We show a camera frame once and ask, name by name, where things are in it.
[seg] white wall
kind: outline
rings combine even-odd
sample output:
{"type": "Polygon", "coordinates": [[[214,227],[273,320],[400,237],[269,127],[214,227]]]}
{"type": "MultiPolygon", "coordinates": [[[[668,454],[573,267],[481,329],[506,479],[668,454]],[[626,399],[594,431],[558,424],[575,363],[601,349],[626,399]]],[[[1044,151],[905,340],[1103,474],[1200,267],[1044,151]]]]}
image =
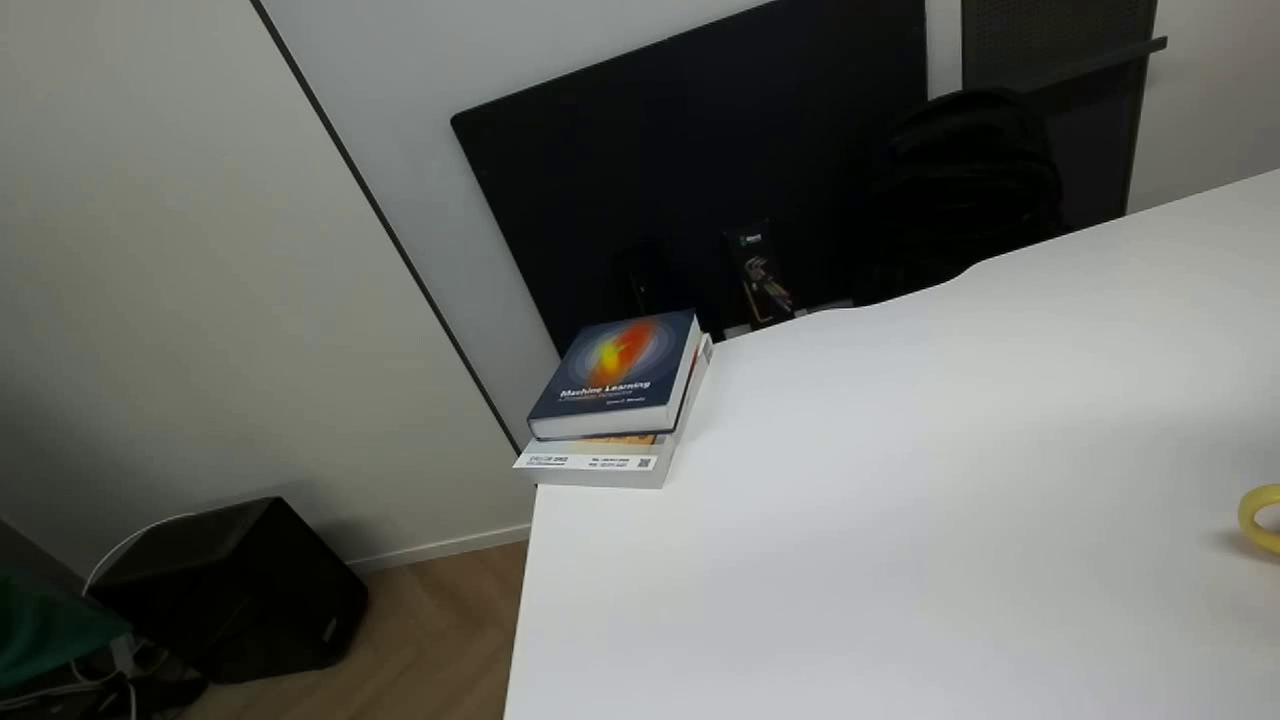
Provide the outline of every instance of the white wall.
{"type": "Polygon", "coordinates": [[[527,522],[247,0],[0,5],[0,515],[72,569],[285,493],[343,556],[527,522]]]}
{"type": "Polygon", "coordinates": [[[1280,169],[1280,5],[1161,0],[1130,210],[1280,169]]]}
{"type": "MultiPolygon", "coordinates": [[[[758,0],[265,0],[513,435],[556,353],[446,121],[758,0]]],[[[961,0],[926,0],[961,89],[961,0]]]]}

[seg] black box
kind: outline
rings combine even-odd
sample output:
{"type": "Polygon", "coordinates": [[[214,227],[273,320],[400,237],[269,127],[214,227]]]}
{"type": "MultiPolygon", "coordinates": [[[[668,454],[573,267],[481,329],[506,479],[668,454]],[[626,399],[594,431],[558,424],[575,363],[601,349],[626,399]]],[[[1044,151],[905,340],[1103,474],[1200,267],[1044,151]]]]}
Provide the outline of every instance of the black box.
{"type": "Polygon", "coordinates": [[[335,666],[367,610],[280,498],[147,529],[91,596],[218,684],[335,666]]]}

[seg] yellow object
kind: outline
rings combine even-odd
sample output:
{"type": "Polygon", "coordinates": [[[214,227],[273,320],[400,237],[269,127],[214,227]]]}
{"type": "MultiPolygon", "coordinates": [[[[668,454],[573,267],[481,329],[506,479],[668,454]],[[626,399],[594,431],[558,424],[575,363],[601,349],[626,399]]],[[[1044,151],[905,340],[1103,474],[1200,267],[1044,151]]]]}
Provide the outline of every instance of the yellow object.
{"type": "Polygon", "coordinates": [[[1280,504],[1280,483],[1262,483],[1262,489],[1241,498],[1241,533],[1244,533],[1255,549],[1280,556],[1280,533],[1276,533],[1276,529],[1262,529],[1262,525],[1255,522],[1255,515],[1258,515],[1262,509],[1271,509],[1271,504],[1280,504]]]}

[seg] wooden floor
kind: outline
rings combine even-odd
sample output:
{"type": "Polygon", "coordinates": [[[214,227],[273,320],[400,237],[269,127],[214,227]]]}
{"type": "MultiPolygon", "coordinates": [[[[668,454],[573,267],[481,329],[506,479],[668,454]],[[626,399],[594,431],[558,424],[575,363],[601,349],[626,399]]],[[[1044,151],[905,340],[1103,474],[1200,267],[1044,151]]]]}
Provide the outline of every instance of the wooden floor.
{"type": "Polygon", "coordinates": [[[367,619],[324,671],[214,684],[186,720],[500,720],[524,544],[367,576],[367,619]]]}

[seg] colorful book cover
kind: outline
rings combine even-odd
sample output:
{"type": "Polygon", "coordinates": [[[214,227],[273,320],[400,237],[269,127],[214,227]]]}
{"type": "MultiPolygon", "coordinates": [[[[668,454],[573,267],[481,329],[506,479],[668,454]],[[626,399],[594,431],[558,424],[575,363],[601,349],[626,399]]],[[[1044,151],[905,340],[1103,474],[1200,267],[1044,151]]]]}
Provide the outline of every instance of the colorful book cover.
{"type": "Polygon", "coordinates": [[[671,410],[700,329],[690,312],[634,317],[582,329],[535,410],[531,431],[601,414],[671,410]]]}

